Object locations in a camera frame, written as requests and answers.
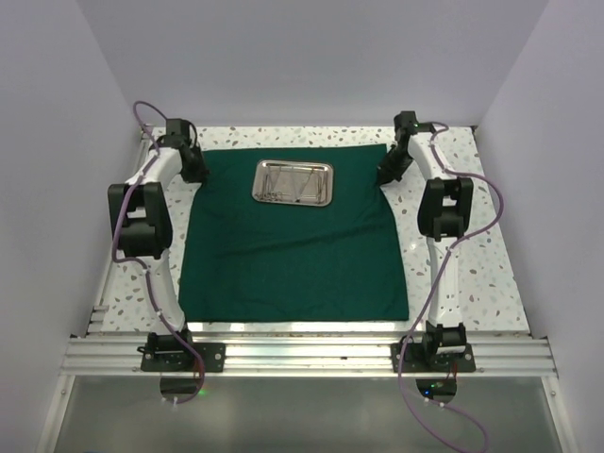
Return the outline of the dark green surgical cloth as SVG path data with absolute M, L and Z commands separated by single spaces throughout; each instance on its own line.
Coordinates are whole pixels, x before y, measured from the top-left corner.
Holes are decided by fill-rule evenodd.
M 211 150 L 193 199 L 178 301 L 190 322 L 405 321 L 409 302 L 393 211 L 376 183 L 382 144 Z M 325 162 L 323 208 L 252 196 L 264 159 Z

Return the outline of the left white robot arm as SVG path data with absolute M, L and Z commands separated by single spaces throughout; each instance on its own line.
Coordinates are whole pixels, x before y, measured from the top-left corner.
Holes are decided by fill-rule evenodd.
M 165 191 L 176 177 L 204 184 L 210 170 L 188 120 L 169 118 L 165 133 L 151 139 L 151 148 L 137 172 L 108 188 L 111 257 L 133 264 L 143 281 L 144 300 L 157 335 L 180 332 L 186 326 L 170 273 L 174 230 Z

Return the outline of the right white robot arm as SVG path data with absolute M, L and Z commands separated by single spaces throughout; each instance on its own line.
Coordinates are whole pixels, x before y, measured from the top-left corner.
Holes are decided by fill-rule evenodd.
M 401 354 L 420 361 L 428 369 L 445 370 L 466 354 L 467 335 L 459 303 L 459 256 L 453 248 L 464 237 L 470 223 L 474 184 L 456 176 L 442 153 L 420 138 L 434 133 L 435 126 L 421 123 L 412 110 L 394 118 L 395 144 L 377 165 L 379 186 L 400 181 L 416 164 L 425 180 L 417 212 L 417 226 L 426 238 L 430 259 L 431 287 L 422 315 L 427 318 L 418 344 L 406 338 Z

